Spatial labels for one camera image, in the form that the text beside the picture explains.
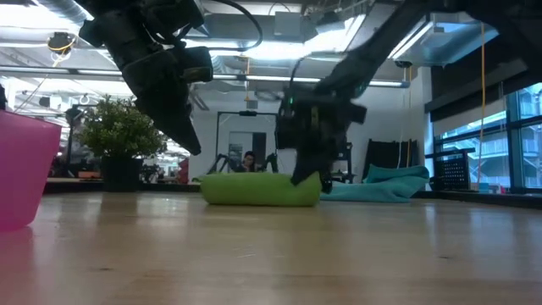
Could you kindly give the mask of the black background rig frame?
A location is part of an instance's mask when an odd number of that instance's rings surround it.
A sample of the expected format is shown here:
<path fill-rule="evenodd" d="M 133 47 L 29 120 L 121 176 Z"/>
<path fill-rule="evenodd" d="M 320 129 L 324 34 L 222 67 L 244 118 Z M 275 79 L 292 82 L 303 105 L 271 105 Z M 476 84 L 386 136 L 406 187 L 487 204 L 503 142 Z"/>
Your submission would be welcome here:
<path fill-rule="evenodd" d="M 255 154 L 256 172 L 263 165 L 266 157 L 271 153 L 277 154 L 275 140 L 271 135 L 271 125 L 276 115 L 244 110 L 238 112 L 219 111 L 216 118 L 215 157 L 222 153 L 228 155 L 234 162 L 232 169 L 225 168 L 225 172 L 235 172 L 247 151 Z"/>

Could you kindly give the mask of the long ceiling light bar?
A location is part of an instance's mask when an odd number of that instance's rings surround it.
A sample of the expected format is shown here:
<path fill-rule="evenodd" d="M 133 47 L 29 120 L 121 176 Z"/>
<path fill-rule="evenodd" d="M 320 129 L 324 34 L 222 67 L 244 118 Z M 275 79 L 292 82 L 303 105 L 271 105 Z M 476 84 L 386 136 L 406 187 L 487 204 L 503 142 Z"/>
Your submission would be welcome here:
<path fill-rule="evenodd" d="M 0 65 L 0 75 L 10 77 L 44 78 L 48 76 L 53 79 L 122 81 L 122 75 L 120 71 L 101 69 L 65 69 L 50 67 Z M 213 79 L 286 82 L 290 78 L 286 76 L 216 74 Z"/>

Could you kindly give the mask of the blue microfiber towel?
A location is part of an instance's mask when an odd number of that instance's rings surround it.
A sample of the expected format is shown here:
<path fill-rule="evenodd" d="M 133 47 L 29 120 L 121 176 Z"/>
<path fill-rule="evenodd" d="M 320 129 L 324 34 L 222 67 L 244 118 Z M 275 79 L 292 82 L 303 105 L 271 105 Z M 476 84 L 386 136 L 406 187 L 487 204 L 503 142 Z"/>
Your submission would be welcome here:
<path fill-rule="evenodd" d="M 409 202 L 429 183 L 429 171 L 422 165 L 389 169 L 371 164 L 360 184 L 335 182 L 331 193 L 323 193 L 321 201 L 336 202 Z"/>

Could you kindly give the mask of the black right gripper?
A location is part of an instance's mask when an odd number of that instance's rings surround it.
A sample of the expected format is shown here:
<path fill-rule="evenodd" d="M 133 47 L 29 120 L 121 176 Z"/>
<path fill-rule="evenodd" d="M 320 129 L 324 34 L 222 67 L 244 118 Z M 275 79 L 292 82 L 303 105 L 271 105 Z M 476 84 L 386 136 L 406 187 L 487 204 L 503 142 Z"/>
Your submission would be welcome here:
<path fill-rule="evenodd" d="M 279 105 L 279 115 L 296 116 L 301 119 L 298 153 L 313 155 L 330 150 L 337 153 L 346 141 L 346 132 L 352 123 L 363 124 L 367 108 L 355 104 L 349 93 L 318 93 L 308 86 L 292 86 L 285 89 Z M 322 193 L 333 189 L 335 159 L 318 161 L 298 158 L 290 182 L 297 186 L 318 172 Z"/>

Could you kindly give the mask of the green microfiber towel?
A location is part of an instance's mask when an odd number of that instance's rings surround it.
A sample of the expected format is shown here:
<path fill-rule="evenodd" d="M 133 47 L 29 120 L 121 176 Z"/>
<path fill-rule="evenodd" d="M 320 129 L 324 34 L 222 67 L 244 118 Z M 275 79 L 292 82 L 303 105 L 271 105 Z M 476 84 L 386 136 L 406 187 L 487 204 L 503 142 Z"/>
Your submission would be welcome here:
<path fill-rule="evenodd" d="M 216 173 L 200 178 L 200 190 L 211 205 L 312 207 L 321 184 L 318 174 L 295 186 L 287 174 Z"/>

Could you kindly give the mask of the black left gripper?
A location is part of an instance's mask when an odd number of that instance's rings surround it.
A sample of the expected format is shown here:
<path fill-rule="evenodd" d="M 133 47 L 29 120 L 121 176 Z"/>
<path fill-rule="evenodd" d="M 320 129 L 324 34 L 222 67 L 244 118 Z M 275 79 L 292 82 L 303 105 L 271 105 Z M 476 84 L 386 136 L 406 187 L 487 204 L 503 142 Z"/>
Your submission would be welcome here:
<path fill-rule="evenodd" d="M 186 52 L 174 35 L 188 27 L 185 12 L 101 12 L 83 23 L 80 36 L 107 48 L 137 98 L 136 107 L 156 128 L 198 155 L 201 144 L 187 113 Z"/>

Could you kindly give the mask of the black leaning panels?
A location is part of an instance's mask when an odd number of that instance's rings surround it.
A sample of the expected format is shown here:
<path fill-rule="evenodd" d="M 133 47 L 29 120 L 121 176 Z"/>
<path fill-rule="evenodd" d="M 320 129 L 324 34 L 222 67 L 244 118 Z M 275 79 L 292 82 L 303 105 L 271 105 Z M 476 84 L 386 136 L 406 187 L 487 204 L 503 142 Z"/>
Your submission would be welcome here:
<path fill-rule="evenodd" d="M 364 180 L 368 176 L 371 165 L 380 168 L 405 168 L 420 164 L 418 142 L 408 141 L 374 141 L 368 140 L 365 163 L 362 173 Z"/>

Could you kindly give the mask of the artificial green potted plant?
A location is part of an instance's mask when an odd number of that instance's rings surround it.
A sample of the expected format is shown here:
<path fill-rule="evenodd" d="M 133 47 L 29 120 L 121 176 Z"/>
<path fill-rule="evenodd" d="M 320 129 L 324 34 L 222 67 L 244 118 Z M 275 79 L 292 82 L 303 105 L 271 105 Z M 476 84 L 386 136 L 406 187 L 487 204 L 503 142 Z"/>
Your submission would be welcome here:
<path fill-rule="evenodd" d="M 106 96 L 85 115 L 77 139 L 99 159 L 105 191 L 135 192 L 143 160 L 163 153 L 168 137 L 133 100 Z"/>

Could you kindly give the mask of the red chair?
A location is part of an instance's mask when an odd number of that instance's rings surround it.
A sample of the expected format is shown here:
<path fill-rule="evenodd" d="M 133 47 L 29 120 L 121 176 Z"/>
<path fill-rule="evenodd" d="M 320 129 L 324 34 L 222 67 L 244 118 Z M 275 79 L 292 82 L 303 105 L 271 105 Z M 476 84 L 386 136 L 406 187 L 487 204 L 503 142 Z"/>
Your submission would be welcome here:
<path fill-rule="evenodd" d="M 189 159 L 185 158 L 181 162 L 178 163 L 178 171 L 177 171 L 177 181 L 182 184 L 186 185 L 189 183 Z"/>

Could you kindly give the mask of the person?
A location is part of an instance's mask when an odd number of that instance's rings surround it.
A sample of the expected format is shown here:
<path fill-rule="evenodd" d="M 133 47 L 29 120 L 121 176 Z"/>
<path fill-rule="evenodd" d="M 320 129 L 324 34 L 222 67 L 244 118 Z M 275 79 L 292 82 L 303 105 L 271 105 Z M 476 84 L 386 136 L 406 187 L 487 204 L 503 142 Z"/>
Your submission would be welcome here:
<path fill-rule="evenodd" d="M 235 172 L 255 172 L 256 171 L 255 154 L 253 151 L 247 151 L 244 154 L 241 163 L 235 168 Z"/>

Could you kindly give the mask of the black perforated crate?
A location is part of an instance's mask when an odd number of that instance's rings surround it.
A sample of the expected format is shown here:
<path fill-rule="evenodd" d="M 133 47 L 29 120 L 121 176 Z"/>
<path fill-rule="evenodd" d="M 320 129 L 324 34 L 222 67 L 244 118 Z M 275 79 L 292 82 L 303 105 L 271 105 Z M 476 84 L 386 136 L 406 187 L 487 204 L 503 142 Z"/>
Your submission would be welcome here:
<path fill-rule="evenodd" d="M 432 191 L 471 191 L 468 154 L 475 149 L 453 149 L 446 152 L 426 154 L 433 160 L 434 175 L 429 179 Z"/>

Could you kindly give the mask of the pink plastic basket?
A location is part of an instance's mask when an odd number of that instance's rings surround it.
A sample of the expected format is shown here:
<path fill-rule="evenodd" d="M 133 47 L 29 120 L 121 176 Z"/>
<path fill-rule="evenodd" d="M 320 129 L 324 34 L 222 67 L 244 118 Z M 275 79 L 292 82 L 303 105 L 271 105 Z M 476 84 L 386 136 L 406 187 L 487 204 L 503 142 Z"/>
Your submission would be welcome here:
<path fill-rule="evenodd" d="M 36 217 L 61 126 L 0 110 L 0 231 Z"/>

